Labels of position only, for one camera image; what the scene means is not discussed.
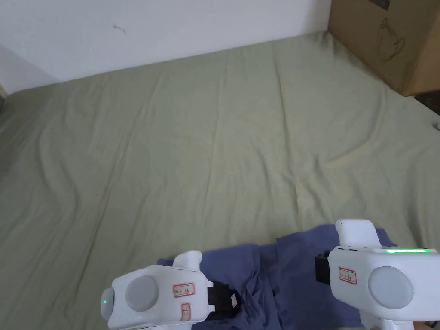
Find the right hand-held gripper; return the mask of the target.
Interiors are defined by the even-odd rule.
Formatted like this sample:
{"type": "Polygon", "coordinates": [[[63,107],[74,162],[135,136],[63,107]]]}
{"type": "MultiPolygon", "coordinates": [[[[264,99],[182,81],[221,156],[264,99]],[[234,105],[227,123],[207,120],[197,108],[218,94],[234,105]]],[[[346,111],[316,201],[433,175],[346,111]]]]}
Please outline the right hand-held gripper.
{"type": "Polygon", "coordinates": [[[413,330],[440,316],[440,254],[435,249],[386,247],[366,219],[335,224],[339,245],[315,257],[316,281],[359,310],[366,329],[413,330]]]}

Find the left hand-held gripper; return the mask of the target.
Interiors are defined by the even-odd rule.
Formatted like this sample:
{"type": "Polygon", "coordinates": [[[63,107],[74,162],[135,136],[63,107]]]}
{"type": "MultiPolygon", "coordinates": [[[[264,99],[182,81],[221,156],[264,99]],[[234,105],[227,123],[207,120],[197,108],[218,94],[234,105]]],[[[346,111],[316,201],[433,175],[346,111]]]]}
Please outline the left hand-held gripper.
{"type": "Polygon", "coordinates": [[[203,321],[236,317],[238,292],[209,281],[200,270],[202,253],[191,250],[171,266],[150,265],[120,276],[104,290],[102,318],[111,330],[190,330],[203,321]]]}

